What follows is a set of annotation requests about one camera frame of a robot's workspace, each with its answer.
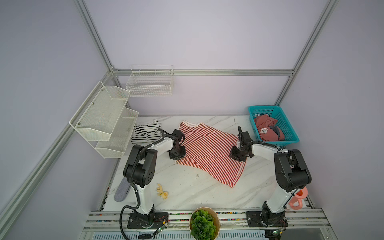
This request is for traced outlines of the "red white striped tank top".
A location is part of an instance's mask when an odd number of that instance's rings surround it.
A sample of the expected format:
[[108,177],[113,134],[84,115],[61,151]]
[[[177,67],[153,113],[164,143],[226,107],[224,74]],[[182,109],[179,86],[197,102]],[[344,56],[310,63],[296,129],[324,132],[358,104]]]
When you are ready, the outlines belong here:
[[238,137],[204,123],[183,121],[179,130],[185,135],[183,147],[186,149],[186,156],[176,163],[203,170],[218,182],[233,188],[246,165],[245,162],[230,157]]

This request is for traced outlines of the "black white striped tank top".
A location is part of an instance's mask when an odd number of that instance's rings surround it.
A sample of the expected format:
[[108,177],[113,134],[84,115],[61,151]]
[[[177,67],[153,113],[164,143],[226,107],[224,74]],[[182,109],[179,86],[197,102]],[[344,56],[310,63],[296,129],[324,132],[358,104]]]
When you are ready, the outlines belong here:
[[131,142],[132,143],[152,143],[157,140],[160,140],[163,135],[159,130],[161,128],[161,123],[158,120],[154,120],[150,124],[145,125],[135,125]]

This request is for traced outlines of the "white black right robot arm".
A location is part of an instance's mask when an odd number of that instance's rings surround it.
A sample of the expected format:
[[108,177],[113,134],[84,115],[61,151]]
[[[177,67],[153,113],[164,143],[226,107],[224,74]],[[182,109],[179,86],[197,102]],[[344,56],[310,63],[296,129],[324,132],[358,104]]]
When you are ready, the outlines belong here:
[[260,211],[246,212],[249,227],[283,226],[288,203],[312,181],[303,155],[297,149],[287,150],[263,141],[254,141],[241,127],[238,127],[238,131],[238,143],[232,147],[230,157],[238,162],[255,156],[273,161],[277,182],[274,193],[263,203]]

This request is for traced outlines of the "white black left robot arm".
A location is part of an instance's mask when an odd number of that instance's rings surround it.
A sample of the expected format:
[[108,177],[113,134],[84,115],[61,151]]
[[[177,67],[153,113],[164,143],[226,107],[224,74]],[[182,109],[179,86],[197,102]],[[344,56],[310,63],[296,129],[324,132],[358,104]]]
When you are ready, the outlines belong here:
[[[157,157],[169,153],[171,160],[181,160],[186,156],[186,148],[182,145],[185,135],[180,130],[174,130],[172,134],[158,129],[161,138],[146,146],[134,145],[123,170],[123,176],[136,196],[136,205],[123,206],[119,215],[119,228],[124,240],[129,237],[125,229],[150,229],[157,228],[152,234],[145,234],[143,239],[153,239],[161,230],[168,225],[169,213],[156,212],[155,204],[152,201],[151,191],[147,186],[154,178]],[[123,214],[130,209],[127,227],[123,227]]]

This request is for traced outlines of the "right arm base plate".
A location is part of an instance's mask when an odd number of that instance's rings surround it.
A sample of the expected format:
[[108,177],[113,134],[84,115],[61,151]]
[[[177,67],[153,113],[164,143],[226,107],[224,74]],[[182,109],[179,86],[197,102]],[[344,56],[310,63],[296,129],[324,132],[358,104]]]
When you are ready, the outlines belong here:
[[285,212],[274,214],[268,211],[248,211],[246,219],[250,228],[284,228],[288,225]]

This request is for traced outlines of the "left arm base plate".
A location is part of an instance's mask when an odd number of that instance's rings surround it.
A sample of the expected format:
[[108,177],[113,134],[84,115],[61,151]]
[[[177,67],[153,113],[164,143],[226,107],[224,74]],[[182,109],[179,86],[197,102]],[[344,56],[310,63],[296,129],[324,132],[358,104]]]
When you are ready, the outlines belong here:
[[128,229],[158,229],[168,222],[169,213],[166,212],[153,212],[148,215],[143,215],[137,211],[130,213],[129,221],[127,223]]

